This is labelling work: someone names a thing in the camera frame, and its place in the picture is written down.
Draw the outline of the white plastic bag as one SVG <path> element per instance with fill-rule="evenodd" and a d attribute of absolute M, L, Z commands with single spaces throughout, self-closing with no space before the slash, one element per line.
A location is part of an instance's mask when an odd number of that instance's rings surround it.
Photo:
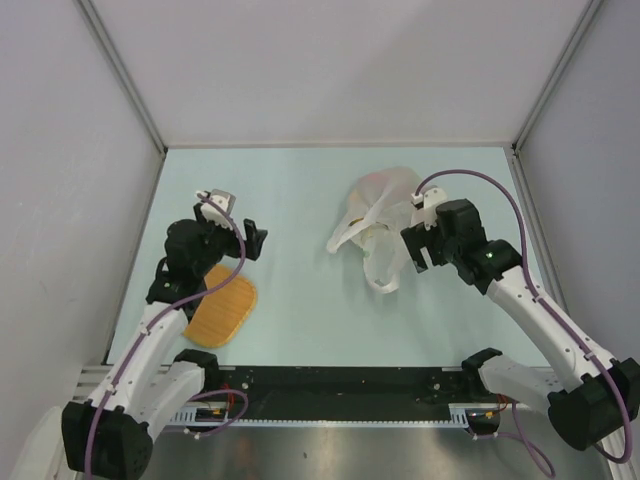
<path fill-rule="evenodd" d="M 410 226 L 411 195 L 419 176 L 409 167 L 392 167 L 358 179 L 346 200 L 346 213 L 327 241 L 335 254 L 347 243 L 363 254 L 363 272 L 369 287 L 379 294 L 396 291 L 400 273 L 409 261 L 401 231 Z"/>

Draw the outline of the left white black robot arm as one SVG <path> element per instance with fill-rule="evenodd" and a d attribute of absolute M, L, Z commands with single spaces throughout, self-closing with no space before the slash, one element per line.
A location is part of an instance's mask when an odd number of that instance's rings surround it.
<path fill-rule="evenodd" d="M 68 467 L 86 476 L 139 479 L 154 444 L 192 397 L 214 397 L 222 384 L 215 355 L 185 349 L 168 372 L 158 370 L 194 317 L 208 289 L 206 275 L 223 258 L 257 260 L 267 231 L 243 222 L 245 238 L 206 219 L 183 219 L 167 229 L 165 255 L 146 297 L 143 316 L 125 353 L 82 402 L 61 415 Z"/>

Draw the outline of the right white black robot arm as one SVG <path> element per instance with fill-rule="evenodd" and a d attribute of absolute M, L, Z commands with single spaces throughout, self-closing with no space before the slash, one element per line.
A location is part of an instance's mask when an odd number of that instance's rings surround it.
<path fill-rule="evenodd" d="M 463 393 L 484 401 L 507 395 L 547 416 L 570 447 L 584 451 L 639 413 L 639 365 L 620 361 L 588 338 L 531 277 L 523 256 L 506 240 L 486 236 L 467 199 L 412 198 L 411 225 L 401 232 L 415 268 L 453 266 L 468 285 L 506 312 L 553 371 L 544 377 L 501 351 L 487 348 L 467 360 Z"/>

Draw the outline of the woven bamboo tray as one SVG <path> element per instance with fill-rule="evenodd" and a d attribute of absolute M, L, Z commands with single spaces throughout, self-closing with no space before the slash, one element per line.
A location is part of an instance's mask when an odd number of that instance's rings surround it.
<path fill-rule="evenodd" d="M 183 336 L 199 347 L 222 347 L 239 331 L 256 303 L 254 284 L 237 275 L 228 285 L 201 300 Z"/>

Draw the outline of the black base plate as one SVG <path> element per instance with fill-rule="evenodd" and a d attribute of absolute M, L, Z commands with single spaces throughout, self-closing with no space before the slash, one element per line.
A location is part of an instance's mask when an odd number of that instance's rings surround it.
<path fill-rule="evenodd" d="M 221 369 L 203 390 L 220 387 L 248 396 L 246 420 L 448 420 L 451 404 L 500 406 L 459 368 L 236 366 Z"/>

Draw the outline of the aluminium frame rail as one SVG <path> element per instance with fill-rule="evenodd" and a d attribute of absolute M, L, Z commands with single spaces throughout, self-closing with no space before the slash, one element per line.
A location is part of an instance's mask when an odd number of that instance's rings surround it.
<path fill-rule="evenodd" d="M 82 369 L 75 391 L 73 401 L 84 401 L 105 379 L 110 371 L 110 365 L 89 365 Z"/>

